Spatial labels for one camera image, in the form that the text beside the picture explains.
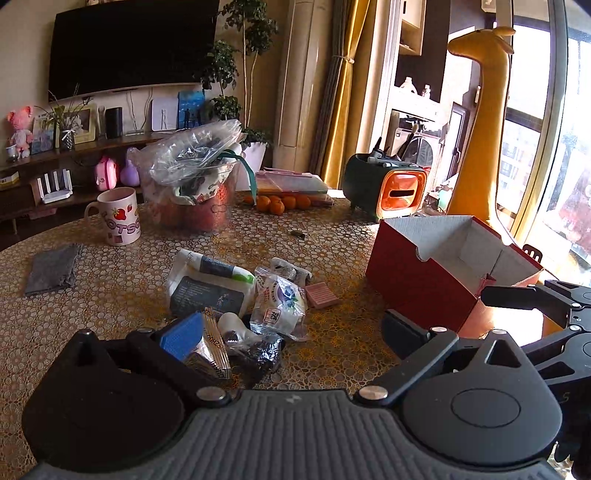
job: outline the glass door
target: glass door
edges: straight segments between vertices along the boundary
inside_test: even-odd
[[[534,165],[550,77],[547,1],[514,0],[514,8],[515,54],[511,63],[496,200],[499,219],[508,229],[513,227]]]
[[[526,243],[558,278],[591,286],[591,19],[566,1],[568,61],[557,152]]]

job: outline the tangerine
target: tangerine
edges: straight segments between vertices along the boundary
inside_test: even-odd
[[[269,209],[269,205],[271,204],[271,200],[269,197],[256,197],[256,209],[259,212],[266,212]]]
[[[296,197],[285,197],[283,199],[283,205],[286,210],[293,210],[297,206]]]
[[[283,205],[283,202],[271,202],[269,211],[273,215],[283,215],[283,212],[285,212],[285,205]]]
[[[295,203],[300,210],[307,210],[312,205],[310,198],[306,195],[298,195]]]

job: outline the snack package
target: snack package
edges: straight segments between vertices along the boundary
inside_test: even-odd
[[[259,275],[256,292],[251,316],[253,332],[279,333],[297,342],[306,340],[306,296],[297,285],[279,275]]]
[[[178,317],[208,307],[216,317],[226,312],[242,317],[254,296],[255,277],[243,268],[182,249],[174,259],[166,288],[170,311]]]
[[[217,328],[215,314],[211,309],[203,312],[203,338],[184,363],[188,367],[201,370],[210,377],[222,380],[231,378],[232,369],[228,353]]]
[[[281,364],[281,350],[285,341],[276,333],[257,335],[246,328],[233,313],[225,313],[217,326],[228,354],[236,359],[254,384],[277,371]]]
[[[271,258],[271,271],[304,288],[306,281],[312,279],[312,272],[305,268],[296,267],[282,258]]]

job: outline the plastic bag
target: plastic bag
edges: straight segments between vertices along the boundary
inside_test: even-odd
[[[185,130],[129,155],[140,173],[147,172],[157,184],[180,187],[211,166],[241,136],[240,122],[226,120]]]
[[[258,275],[256,292],[255,307],[251,315],[253,332],[279,333],[297,342],[307,339],[304,322],[306,295],[296,284],[279,275]]]
[[[186,317],[210,307],[218,314],[233,312],[241,317],[254,296],[254,283],[248,270],[183,248],[166,280],[170,310]]]
[[[276,333],[257,335],[246,328],[233,313],[225,313],[217,326],[228,354],[236,359],[244,373],[256,384],[277,371],[285,341]]]
[[[228,353],[211,309],[203,312],[203,337],[184,363],[213,378],[227,380],[232,376]]]

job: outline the mug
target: mug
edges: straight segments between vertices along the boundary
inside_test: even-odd
[[[88,212],[96,208],[103,219],[103,233],[109,245],[122,247],[135,242],[140,235],[138,201],[135,189],[119,187],[101,193],[96,202],[86,207],[84,218],[88,223]]]

